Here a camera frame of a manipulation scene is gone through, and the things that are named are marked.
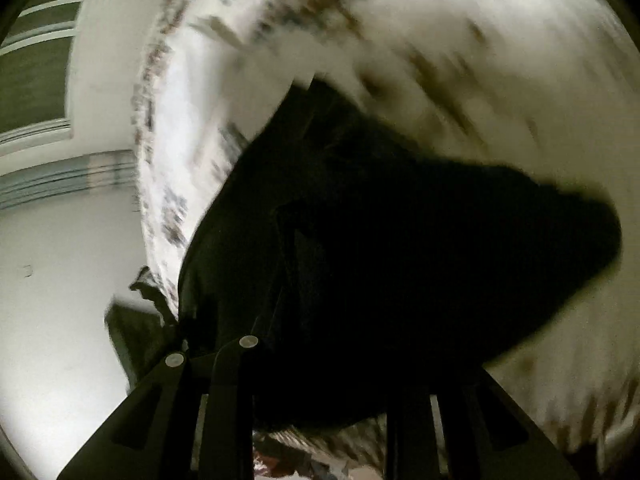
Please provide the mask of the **white floral bed blanket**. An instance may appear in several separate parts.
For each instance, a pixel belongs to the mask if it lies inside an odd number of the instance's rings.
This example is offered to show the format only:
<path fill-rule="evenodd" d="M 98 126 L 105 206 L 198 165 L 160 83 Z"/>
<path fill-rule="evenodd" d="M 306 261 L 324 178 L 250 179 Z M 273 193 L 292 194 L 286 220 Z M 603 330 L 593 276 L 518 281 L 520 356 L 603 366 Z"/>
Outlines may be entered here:
<path fill-rule="evenodd" d="M 492 374 L 587 471 L 639 474 L 639 51 L 608 0 L 164 0 L 134 90 L 146 258 L 186 248 L 291 84 L 326 79 L 421 148 L 602 185 L 620 270 Z"/>

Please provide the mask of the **black grey striped sweater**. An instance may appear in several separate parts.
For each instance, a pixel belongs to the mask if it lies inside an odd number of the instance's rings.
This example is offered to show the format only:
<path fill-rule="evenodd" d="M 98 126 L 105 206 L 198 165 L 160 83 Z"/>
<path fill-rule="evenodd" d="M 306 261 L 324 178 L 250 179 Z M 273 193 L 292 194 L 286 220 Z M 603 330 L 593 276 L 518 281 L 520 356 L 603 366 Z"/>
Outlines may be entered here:
<path fill-rule="evenodd" d="M 622 245 L 597 193 L 423 155 L 318 79 L 288 90 L 210 204 L 180 314 L 215 357 L 218 413 L 332 429 L 502 356 Z"/>

